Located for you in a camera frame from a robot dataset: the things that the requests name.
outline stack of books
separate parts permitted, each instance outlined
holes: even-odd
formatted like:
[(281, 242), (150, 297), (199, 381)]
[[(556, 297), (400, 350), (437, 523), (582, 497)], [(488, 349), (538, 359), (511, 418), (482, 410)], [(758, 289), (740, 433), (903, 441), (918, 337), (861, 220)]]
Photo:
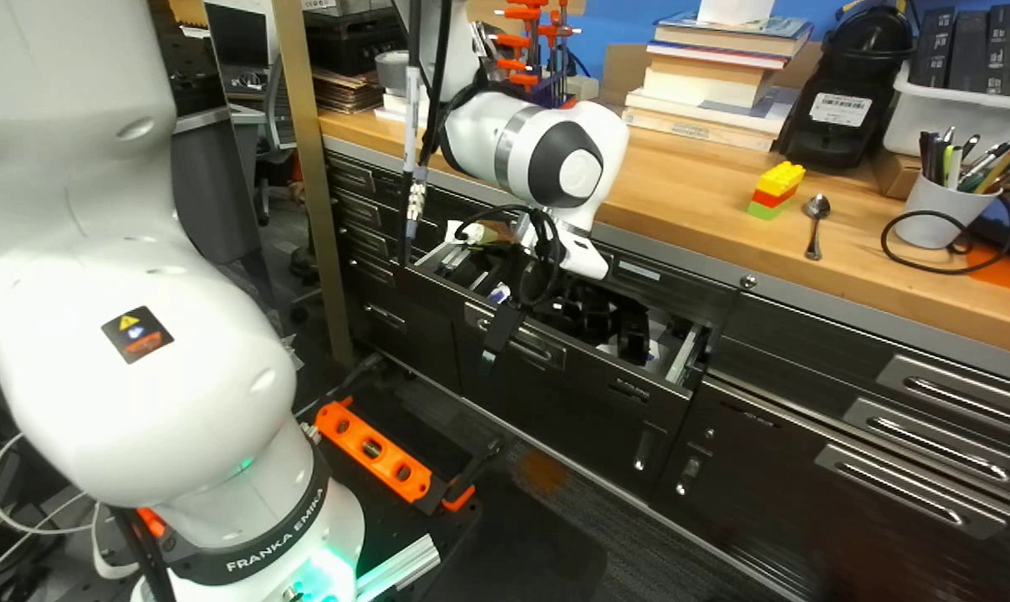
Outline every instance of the stack of books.
[(809, 24), (770, 17), (724, 28), (690, 17), (660, 21), (644, 48), (642, 86), (624, 96), (631, 127), (770, 150), (797, 94), (770, 85)]

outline book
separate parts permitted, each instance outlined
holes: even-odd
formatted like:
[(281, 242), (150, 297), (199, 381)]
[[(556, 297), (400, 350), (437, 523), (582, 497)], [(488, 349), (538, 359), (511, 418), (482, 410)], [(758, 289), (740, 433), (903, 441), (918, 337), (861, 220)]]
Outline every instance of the book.
[(809, 21), (770, 17), (763, 24), (703, 24), (672, 17), (656, 24), (651, 41), (731, 54), (797, 57), (809, 41)]
[(718, 75), (677, 75), (661, 67), (644, 67), (642, 86), (660, 96), (672, 96), (677, 104), (731, 104), (731, 106), (751, 106), (767, 90), (767, 75), (754, 70), (754, 78), (718, 78)]
[(770, 154), (770, 147), (777, 142), (777, 133), (770, 133), (770, 132), (750, 132), (750, 127), (697, 122), (697, 116), (686, 116), (686, 114), (642, 109), (642, 106), (623, 109), (623, 122), (636, 132), (660, 132), (660, 133), (672, 133), (681, 142), (731, 145), (731, 147), (750, 147), (750, 150), (763, 150), (763, 154)]
[(781, 122), (792, 109), (792, 104), (797, 104), (797, 90), (784, 90), (784, 86), (770, 86), (767, 104), (754, 104), (750, 109), (724, 106), (724, 104), (675, 104), (672, 96), (648, 94), (644, 86), (638, 86), (624, 96), (624, 109), (677, 114), (677, 116), (763, 132), (771, 138), (781, 132)]
[(953, 9), (929, 9), (909, 54), (909, 85), (942, 86), (949, 63)]
[(661, 57), (661, 54), (644, 54), (644, 70), (704, 78), (704, 82), (735, 82), (735, 85), (763, 85), (770, 78), (770, 70), (754, 70), (754, 67)]
[(697, 21), (758, 24), (771, 17), (771, 0), (697, 0)]
[(1010, 96), (1010, 5), (986, 9), (986, 94)]
[(686, 59), (731, 63), (731, 67), (751, 67), (751, 70), (781, 70), (784, 67), (784, 57), (728, 54), (728, 49), (681, 48), (681, 45), (644, 45), (644, 57), (686, 57)]
[(957, 9), (947, 86), (986, 90), (986, 9)]

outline white plastic container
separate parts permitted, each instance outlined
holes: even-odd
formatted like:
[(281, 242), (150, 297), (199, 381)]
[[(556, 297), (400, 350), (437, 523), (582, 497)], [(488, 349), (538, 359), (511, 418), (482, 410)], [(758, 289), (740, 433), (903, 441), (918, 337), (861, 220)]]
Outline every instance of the white plastic container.
[(915, 133), (947, 127), (957, 138), (978, 133), (978, 147), (1010, 142), (1010, 96), (912, 86), (906, 75), (909, 67), (903, 63), (895, 75), (895, 109), (884, 133), (885, 150), (915, 156)]
[(903, 220), (895, 225), (895, 238), (912, 247), (947, 247), (988, 202), (996, 202), (996, 195), (961, 195), (933, 185), (929, 176), (915, 176), (903, 204)]

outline cardboard box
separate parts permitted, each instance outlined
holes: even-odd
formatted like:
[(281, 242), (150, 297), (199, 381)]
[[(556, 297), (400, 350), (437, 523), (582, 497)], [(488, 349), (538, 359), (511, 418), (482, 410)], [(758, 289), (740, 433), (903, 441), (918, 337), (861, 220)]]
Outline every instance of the cardboard box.
[(906, 202), (912, 180), (918, 176), (918, 160), (903, 156), (903, 154), (888, 154), (888, 150), (875, 150), (871, 174), (875, 174), (875, 187), (878, 187), (884, 198)]
[(642, 86), (644, 75), (644, 48), (607, 48), (605, 49), (605, 70), (603, 70), (603, 90), (599, 102), (605, 106), (623, 109), (624, 96)]
[(171, 15), (178, 24), (206, 28), (203, 0), (171, 0)]

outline black tool cabinet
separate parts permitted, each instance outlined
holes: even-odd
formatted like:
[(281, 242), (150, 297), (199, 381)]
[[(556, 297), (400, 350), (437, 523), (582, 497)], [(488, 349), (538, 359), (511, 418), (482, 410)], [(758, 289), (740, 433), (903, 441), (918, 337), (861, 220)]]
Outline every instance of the black tool cabinet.
[(400, 176), (327, 174), (357, 346), (801, 600), (1010, 600), (1010, 379), (613, 244), (605, 292), (686, 346), (648, 368), (524, 318), (488, 366), (491, 303), (432, 255), (477, 195), (433, 187), (400, 267)]

